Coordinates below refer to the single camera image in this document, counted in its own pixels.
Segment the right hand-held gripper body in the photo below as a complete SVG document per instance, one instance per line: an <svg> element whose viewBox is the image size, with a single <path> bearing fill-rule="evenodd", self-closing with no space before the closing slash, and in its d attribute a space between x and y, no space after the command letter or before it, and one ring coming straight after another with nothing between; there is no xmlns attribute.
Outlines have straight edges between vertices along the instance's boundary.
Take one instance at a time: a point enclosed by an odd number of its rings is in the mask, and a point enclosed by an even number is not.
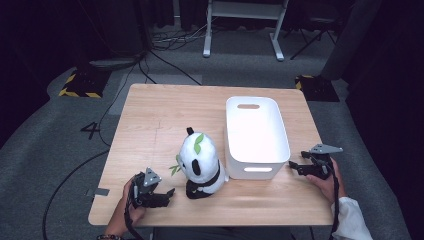
<svg viewBox="0 0 424 240"><path fill-rule="evenodd" d="M334 147L326 144L317 144L312 147L309 150L311 161L318 169L318 172L314 173L314 176L326 180L334 169L330 154L342 151L343 149L341 147Z"/></svg>

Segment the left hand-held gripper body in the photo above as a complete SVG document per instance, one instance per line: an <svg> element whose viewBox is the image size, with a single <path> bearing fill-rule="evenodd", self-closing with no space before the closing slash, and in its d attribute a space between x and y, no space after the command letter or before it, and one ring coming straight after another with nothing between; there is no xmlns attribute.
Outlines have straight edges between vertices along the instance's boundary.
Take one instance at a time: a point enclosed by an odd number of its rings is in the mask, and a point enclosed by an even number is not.
<svg viewBox="0 0 424 240"><path fill-rule="evenodd" d="M158 186L161 178L150 168L147 167L144 172L136 174L132 180L132 205L137 207L146 207L150 199L157 199L154 190Z"/></svg>

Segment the panda plush toy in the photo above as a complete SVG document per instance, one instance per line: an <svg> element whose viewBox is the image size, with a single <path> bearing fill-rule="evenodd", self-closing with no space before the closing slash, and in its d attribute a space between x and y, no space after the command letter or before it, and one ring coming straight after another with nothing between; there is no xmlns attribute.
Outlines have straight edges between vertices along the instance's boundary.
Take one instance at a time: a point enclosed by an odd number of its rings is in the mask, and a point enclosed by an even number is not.
<svg viewBox="0 0 424 240"><path fill-rule="evenodd" d="M184 139L170 167L171 175L182 171L187 178L185 192L189 199L206 198L219 191L229 180L226 169L218 157L214 141L203 132L187 127Z"/></svg>

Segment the white plastic storage bin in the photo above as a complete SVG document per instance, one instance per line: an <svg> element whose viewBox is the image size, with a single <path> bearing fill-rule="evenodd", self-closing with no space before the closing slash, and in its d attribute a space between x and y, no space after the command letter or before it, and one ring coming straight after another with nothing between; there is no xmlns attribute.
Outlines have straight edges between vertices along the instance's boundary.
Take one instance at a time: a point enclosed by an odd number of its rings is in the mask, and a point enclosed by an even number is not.
<svg viewBox="0 0 424 240"><path fill-rule="evenodd" d="M233 179L272 179L291 156L279 106L268 97L230 97L225 140L226 169Z"/></svg>

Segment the person's right hand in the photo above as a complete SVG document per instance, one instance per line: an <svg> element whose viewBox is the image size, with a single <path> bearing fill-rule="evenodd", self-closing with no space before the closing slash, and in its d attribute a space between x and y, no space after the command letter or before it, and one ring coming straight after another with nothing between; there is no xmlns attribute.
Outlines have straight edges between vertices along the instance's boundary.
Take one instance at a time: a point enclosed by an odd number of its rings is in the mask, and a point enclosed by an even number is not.
<svg viewBox="0 0 424 240"><path fill-rule="evenodd" d="M339 183L339 188L338 188L338 198L341 197L347 197L348 194L345 190L345 186L343 183L343 178L342 175L339 171L338 168L338 164L335 160L332 160L333 163L333 168L334 168L334 172L336 174L338 183ZM312 184L314 184L315 186L317 186L320 191L322 192L322 194L329 200L330 203L334 203L335 202L335 190L334 190L334 181L331 178L328 178L326 180L322 180L316 176L313 175L307 175L306 179L311 182Z"/></svg>

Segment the person's left hand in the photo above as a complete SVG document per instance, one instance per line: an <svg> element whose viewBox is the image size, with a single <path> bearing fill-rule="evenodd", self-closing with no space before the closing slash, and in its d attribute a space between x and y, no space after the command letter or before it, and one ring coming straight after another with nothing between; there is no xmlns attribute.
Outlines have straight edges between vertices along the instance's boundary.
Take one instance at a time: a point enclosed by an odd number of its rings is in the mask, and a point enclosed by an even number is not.
<svg viewBox="0 0 424 240"><path fill-rule="evenodd" d="M123 194L121 199L119 200L113 216L110 220L110 223L121 223L126 225L125 215L128 215L132 220L132 225L135 226L138 222L140 222L146 213L146 209L144 207L134 208L132 203L128 200L129 191L131 189L132 179L130 179L123 188Z"/></svg>

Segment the grey tape piece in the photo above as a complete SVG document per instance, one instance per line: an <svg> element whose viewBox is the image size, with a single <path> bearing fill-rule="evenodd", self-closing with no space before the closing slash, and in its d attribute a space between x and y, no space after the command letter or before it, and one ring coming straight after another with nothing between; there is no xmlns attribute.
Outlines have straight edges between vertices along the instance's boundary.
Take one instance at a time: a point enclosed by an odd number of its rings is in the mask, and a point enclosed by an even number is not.
<svg viewBox="0 0 424 240"><path fill-rule="evenodd" d="M96 188L88 189L85 193L86 196L94 198L96 195L107 196L109 194L109 189Z"/></svg>

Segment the black yellow striped base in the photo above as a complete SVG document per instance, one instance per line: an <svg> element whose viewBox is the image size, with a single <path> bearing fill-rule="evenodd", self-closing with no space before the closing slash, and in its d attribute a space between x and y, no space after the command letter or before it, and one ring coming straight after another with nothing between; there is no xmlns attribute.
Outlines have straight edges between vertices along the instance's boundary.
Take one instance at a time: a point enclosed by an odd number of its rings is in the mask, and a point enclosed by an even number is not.
<svg viewBox="0 0 424 240"><path fill-rule="evenodd" d="M307 101L339 102L332 83L320 76L298 75L295 87L304 94Z"/></svg>
<svg viewBox="0 0 424 240"><path fill-rule="evenodd" d="M110 75L110 71L76 69L67 78L59 96L102 98Z"/></svg>

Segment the person's lap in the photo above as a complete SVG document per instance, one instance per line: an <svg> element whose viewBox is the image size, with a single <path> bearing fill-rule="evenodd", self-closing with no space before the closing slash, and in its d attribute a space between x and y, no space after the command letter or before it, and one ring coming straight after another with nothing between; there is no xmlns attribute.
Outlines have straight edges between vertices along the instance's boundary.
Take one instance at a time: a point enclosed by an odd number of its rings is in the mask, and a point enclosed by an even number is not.
<svg viewBox="0 0 424 240"><path fill-rule="evenodd" d="M288 227L155 227L153 240L292 240Z"/></svg>

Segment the white metal desk frame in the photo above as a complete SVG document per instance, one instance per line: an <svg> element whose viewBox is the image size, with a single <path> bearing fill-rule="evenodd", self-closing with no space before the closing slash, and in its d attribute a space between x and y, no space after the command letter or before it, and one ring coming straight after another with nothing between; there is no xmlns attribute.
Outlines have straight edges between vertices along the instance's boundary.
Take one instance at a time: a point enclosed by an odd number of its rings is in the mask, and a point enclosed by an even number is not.
<svg viewBox="0 0 424 240"><path fill-rule="evenodd" d="M203 56L208 58L211 55L213 17L247 18L276 21L275 30L269 34L269 37L276 59L283 61L285 57L280 48L278 37L288 2L289 0L282 0L281 3L271 4L208 0Z"/></svg>

